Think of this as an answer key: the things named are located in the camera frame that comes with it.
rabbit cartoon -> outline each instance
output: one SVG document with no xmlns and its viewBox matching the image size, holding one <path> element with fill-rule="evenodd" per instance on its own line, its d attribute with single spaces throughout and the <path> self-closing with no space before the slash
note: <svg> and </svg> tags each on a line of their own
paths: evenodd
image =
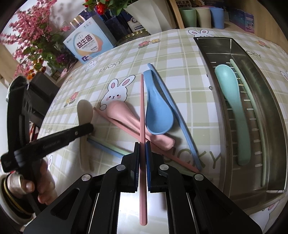
<svg viewBox="0 0 288 234">
<path fill-rule="evenodd" d="M 194 37 L 213 37 L 213 35 L 208 34 L 209 31 L 207 29 L 202 29 L 200 32 L 195 30 L 188 30 L 188 33 L 194 35 Z"/>
<path fill-rule="evenodd" d="M 127 86 L 130 85 L 135 79 L 134 75 L 127 77 L 118 85 L 118 80 L 113 79 L 108 85 L 108 92 L 104 95 L 100 102 L 100 110 L 105 110 L 107 105 L 112 101 L 125 102 L 127 99 Z"/>
<path fill-rule="evenodd" d="M 288 81 L 288 71 L 286 71 L 286 72 L 280 71 L 280 72 L 284 76 L 284 78 Z"/>
<path fill-rule="evenodd" d="M 98 61 L 100 58 L 101 58 L 101 56 L 99 56 L 96 60 L 91 61 L 91 62 L 88 64 L 88 66 L 87 66 L 87 68 L 85 69 L 85 71 L 89 71 L 90 69 L 93 69 L 93 68 L 96 66 L 97 61 Z"/>
<path fill-rule="evenodd" d="M 48 158 L 48 171 L 51 171 L 51 165 L 53 162 L 53 155 L 47 156 Z"/>
<path fill-rule="evenodd" d="M 274 203 L 273 205 L 258 211 L 257 213 L 251 214 L 250 218 L 253 219 L 264 231 L 266 225 L 270 219 L 270 213 L 276 208 L 280 201 Z"/>
</svg>

stainless steel tray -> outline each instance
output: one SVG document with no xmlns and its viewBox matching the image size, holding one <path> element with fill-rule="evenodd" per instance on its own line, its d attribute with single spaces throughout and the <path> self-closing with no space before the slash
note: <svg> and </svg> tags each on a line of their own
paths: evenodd
<svg viewBox="0 0 288 234">
<path fill-rule="evenodd" d="M 233 38 L 197 37 L 194 40 L 201 52 L 216 102 L 221 138 L 219 189 L 246 213 L 252 214 L 281 199 L 287 190 L 288 141 L 284 119 L 265 76 Z M 242 72 L 252 93 L 253 105 L 230 59 Z M 238 79 L 251 139 L 251 160 L 245 166 L 237 164 L 233 110 L 225 100 L 214 73 L 219 64 L 230 66 Z"/>
</svg>

cardboard box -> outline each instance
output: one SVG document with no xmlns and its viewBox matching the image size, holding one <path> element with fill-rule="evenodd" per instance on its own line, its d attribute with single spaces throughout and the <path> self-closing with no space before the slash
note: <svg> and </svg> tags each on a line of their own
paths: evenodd
<svg viewBox="0 0 288 234">
<path fill-rule="evenodd" d="M 254 33 L 254 16 L 252 14 L 235 8 L 230 8 L 228 11 L 230 22 L 246 32 Z"/>
<path fill-rule="evenodd" d="M 99 18 L 92 16 L 81 24 L 63 42 L 82 63 L 114 48 L 116 40 Z"/>
</svg>

green spoon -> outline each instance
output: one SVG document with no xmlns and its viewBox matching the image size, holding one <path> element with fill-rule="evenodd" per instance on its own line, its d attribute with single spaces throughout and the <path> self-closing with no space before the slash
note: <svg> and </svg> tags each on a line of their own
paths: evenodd
<svg viewBox="0 0 288 234">
<path fill-rule="evenodd" d="M 251 144 L 248 125 L 240 99 L 238 81 L 233 70 L 224 64 L 220 64 L 215 68 L 215 74 L 221 90 L 235 115 L 238 138 L 238 164 L 243 166 L 250 161 Z"/>
</svg>

pink spoon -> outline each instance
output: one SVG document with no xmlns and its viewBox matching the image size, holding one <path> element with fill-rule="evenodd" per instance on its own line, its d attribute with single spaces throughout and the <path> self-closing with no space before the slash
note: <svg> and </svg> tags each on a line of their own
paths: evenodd
<svg viewBox="0 0 288 234">
<path fill-rule="evenodd" d="M 133 115 L 128 106 L 122 101 L 113 101 L 107 105 L 106 115 L 112 119 L 118 120 L 121 123 L 132 128 L 140 133 L 140 121 Z M 169 150 L 175 144 L 175 140 L 166 135 L 153 135 L 145 127 L 145 136 L 148 141 L 153 142 L 162 150 Z"/>
</svg>

